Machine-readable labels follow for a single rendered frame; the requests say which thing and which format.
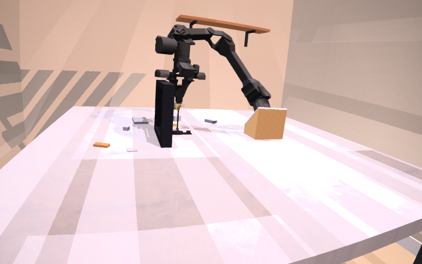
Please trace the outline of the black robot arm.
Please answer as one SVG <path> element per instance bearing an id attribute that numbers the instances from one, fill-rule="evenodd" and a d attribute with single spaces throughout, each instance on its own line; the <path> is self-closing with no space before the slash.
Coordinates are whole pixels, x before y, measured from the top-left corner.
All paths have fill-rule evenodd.
<path id="1" fill-rule="evenodd" d="M 212 43 L 211 37 L 222 36 L 216 44 Z M 236 53 L 235 44 L 230 35 L 221 30 L 208 28 L 186 28 L 185 25 L 176 24 L 167 37 L 157 36 L 155 51 L 157 54 L 190 56 L 190 45 L 195 45 L 194 40 L 206 40 L 210 47 L 216 50 L 221 56 L 226 57 L 237 76 L 242 82 L 241 91 L 246 97 L 250 106 L 254 111 L 257 108 L 270 108 L 268 99 L 271 94 L 264 88 L 261 83 L 253 79 L 243 64 L 242 60 Z M 193 77 L 199 73 L 199 65 L 191 65 L 191 60 L 182 62 L 179 59 L 176 68 L 182 77 Z"/>

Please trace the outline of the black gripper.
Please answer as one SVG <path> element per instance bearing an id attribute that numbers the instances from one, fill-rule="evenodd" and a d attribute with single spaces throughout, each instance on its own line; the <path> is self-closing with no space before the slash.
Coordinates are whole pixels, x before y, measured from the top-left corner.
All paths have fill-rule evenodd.
<path id="1" fill-rule="evenodd" d="M 173 59 L 174 68 L 171 72 L 169 72 L 169 70 L 159 70 L 159 69 L 157 69 L 155 71 L 155 77 L 166 78 L 167 80 L 169 80 L 170 83 L 175 84 L 175 98 L 177 98 L 177 83 L 178 83 L 177 77 L 182 77 L 182 76 L 180 76 L 180 74 L 176 74 L 178 72 L 175 71 L 176 64 L 177 64 L 179 59 L 182 59 L 182 62 L 187 62 L 187 60 L 190 60 L 190 57 L 175 55 L 174 59 Z M 184 77 L 184 79 L 182 79 L 182 86 L 184 86 L 183 97 L 184 97 L 184 94 L 185 94 L 189 84 L 192 81 L 194 81 L 193 79 L 205 80 L 205 77 L 206 77 L 206 75 L 203 72 L 199 72 L 198 74 L 194 74 L 193 77 Z"/>

